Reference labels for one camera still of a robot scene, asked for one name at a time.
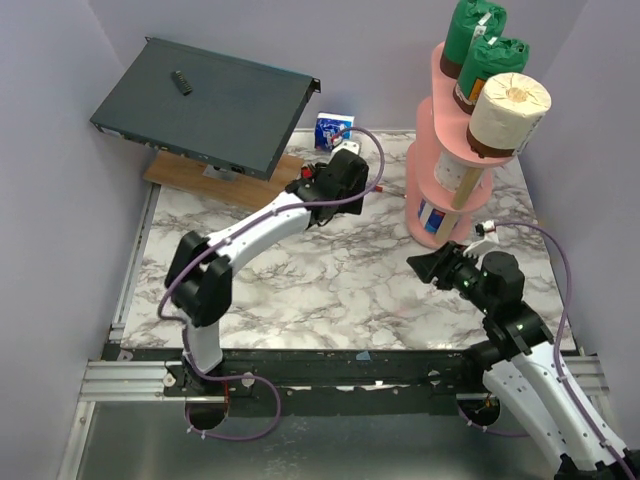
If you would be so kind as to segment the blue Tempo roll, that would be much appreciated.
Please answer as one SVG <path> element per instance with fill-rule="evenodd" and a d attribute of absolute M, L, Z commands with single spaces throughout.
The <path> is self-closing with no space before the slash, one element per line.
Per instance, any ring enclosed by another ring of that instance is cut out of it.
<path fill-rule="evenodd" d="M 435 234 L 445 218 L 446 213 L 435 208 L 426 200 L 420 202 L 418 209 L 418 220 L 424 230 L 428 233 Z"/>

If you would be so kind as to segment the white floral paper towel roll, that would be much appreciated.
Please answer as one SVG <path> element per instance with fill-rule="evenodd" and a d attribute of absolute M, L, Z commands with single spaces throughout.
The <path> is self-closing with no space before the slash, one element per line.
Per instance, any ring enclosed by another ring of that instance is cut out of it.
<path fill-rule="evenodd" d="M 460 163 L 448 153 L 441 152 L 434 169 L 434 177 L 443 188 L 456 192 L 465 176 L 472 170 L 474 167 Z"/>

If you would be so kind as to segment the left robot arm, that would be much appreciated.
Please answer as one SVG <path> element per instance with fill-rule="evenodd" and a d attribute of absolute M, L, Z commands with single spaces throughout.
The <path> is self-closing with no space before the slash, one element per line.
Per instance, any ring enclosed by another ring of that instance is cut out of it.
<path fill-rule="evenodd" d="M 276 198 L 244 220 L 202 236 L 180 240 L 165 278 L 166 294 L 185 322 L 187 382 L 201 395 L 222 380 L 223 353 L 218 322 L 232 302 L 232 282 L 246 264 L 279 241 L 330 221 L 336 214 L 362 211 L 369 166 L 359 155 L 340 150 L 311 176 L 289 183 Z"/>

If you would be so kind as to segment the pink three-tier shelf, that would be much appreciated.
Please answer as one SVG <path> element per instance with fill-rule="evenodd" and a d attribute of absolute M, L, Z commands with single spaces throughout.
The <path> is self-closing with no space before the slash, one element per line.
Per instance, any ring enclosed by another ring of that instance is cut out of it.
<path fill-rule="evenodd" d="M 462 111 L 453 98 L 455 80 L 440 69 L 443 47 L 439 44 L 432 52 L 432 91 L 417 108 L 416 139 L 409 146 L 406 159 L 406 224 L 412 237 L 431 249 L 439 248 L 448 240 L 465 240 L 471 230 L 472 215 L 492 194 L 492 170 L 510 161 L 509 158 L 482 158 L 471 149 L 466 138 L 470 115 Z M 441 152 L 474 167 L 456 192 L 443 188 L 434 177 Z M 435 234 L 426 232 L 418 220 L 422 200 L 446 213 Z"/>

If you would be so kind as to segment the blue handled screwdriver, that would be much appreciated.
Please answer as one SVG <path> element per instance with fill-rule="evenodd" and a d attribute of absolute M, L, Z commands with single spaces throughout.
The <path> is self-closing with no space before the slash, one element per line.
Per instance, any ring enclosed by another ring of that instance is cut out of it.
<path fill-rule="evenodd" d="M 387 195 L 391 195 L 394 197 L 398 197 L 398 198 L 403 198 L 406 199 L 407 196 L 404 192 L 401 192 L 397 189 L 393 189 L 393 188 L 389 188 L 387 186 L 383 186 L 383 185 L 376 185 L 374 187 L 374 192 L 376 193 L 380 193 L 380 194 L 387 194 Z"/>

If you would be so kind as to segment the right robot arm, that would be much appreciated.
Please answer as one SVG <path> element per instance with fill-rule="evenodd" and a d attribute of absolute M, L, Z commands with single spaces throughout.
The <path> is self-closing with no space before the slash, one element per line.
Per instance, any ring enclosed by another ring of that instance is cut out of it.
<path fill-rule="evenodd" d="M 523 299 L 516 258 L 483 258 L 448 242 L 407 260 L 417 277 L 457 290 L 484 316 L 485 341 L 465 350 L 460 367 L 469 390 L 487 389 L 519 421 L 558 479 L 636 479 L 639 453 L 629 449 L 587 398 L 540 315 Z"/>

